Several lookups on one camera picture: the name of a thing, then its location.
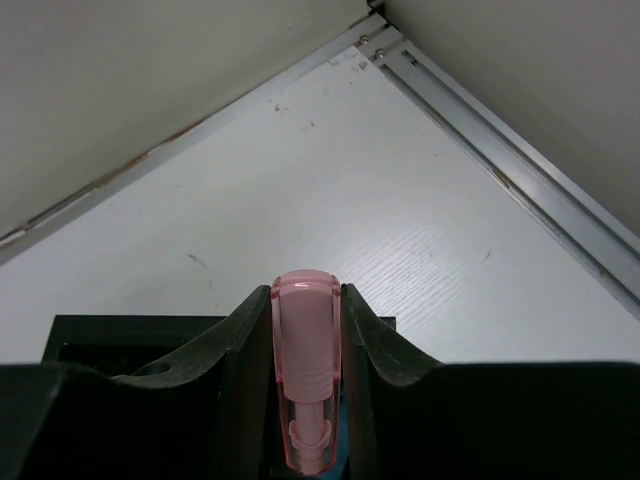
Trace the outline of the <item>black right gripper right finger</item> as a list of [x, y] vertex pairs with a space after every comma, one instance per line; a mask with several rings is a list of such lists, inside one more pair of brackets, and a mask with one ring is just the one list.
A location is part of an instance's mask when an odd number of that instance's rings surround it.
[[639, 367], [444, 363], [342, 288], [354, 479], [635, 479]]

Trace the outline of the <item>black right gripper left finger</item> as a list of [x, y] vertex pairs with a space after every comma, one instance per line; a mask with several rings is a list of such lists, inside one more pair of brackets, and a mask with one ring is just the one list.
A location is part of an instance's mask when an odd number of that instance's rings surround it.
[[80, 364], [1, 369], [5, 479], [262, 479], [270, 290], [131, 375]]

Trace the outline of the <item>pink translucent cap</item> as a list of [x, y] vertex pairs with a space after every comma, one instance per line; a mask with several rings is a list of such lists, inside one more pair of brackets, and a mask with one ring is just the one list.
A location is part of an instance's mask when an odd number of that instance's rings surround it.
[[337, 457], [341, 384], [341, 284], [296, 270], [271, 286], [275, 381], [285, 461], [316, 476]]

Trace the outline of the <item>blue translucent cap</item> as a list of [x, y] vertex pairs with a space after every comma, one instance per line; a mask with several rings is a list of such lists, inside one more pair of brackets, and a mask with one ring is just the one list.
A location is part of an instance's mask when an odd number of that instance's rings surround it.
[[348, 404], [345, 395], [341, 395], [339, 441], [336, 459], [336, 479], [348, 479], [349, 467], [349, 433], [348, 433]]

